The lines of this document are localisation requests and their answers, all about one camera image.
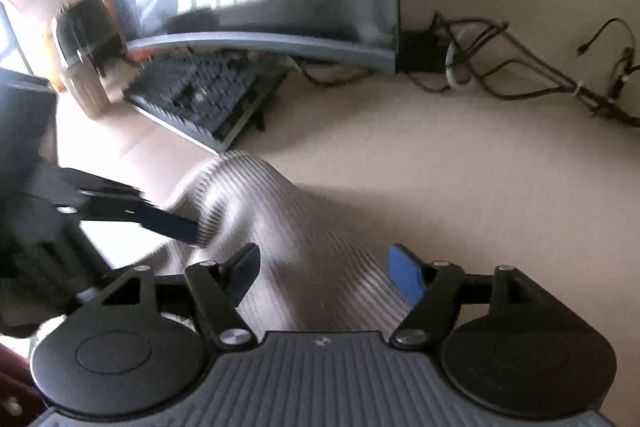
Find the beige ribbed knit garment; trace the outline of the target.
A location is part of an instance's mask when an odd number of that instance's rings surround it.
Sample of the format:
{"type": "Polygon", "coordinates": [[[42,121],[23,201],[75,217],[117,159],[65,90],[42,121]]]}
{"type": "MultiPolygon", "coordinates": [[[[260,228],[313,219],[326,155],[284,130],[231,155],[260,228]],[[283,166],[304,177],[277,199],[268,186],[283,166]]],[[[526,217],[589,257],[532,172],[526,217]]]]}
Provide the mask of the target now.
{"type": "Polygon", "coordinates": [[[192,246],[171,239],[141,258],[158,275],[222,263],[248,243],[260,271],[238,311],[258,337],[283,332],[377,331],[389,336],[411,307],[383,256],[350,235],[330,207],[269,162],[232,150],[194,166],[166,206],[198,224],[192,246]]]}

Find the black computer keyboard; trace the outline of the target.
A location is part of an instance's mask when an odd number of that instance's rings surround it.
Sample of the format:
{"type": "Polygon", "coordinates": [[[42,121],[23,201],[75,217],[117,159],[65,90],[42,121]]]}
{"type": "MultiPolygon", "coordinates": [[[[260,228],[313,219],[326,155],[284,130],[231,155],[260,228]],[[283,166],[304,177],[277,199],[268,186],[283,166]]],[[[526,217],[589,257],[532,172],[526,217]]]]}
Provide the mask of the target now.
{"type": "Polygon", "coordinates": [[[284,65],[245,52],[163,53],[143,64],[124,98],[221,153],[245,127],[265,129],[265,106],[286,75],[284,65]]]}

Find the black power adapter box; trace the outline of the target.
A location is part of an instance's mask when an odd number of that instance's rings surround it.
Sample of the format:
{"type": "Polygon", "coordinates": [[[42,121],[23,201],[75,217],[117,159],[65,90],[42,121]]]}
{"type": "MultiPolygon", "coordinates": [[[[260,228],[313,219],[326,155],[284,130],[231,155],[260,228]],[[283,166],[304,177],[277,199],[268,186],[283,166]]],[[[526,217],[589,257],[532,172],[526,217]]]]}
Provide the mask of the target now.
{"type": "Polygon", "coordinates": [[[407,30],[399,35],[396,72],[443,74],[449,40],[431,30],[407,30]]]}

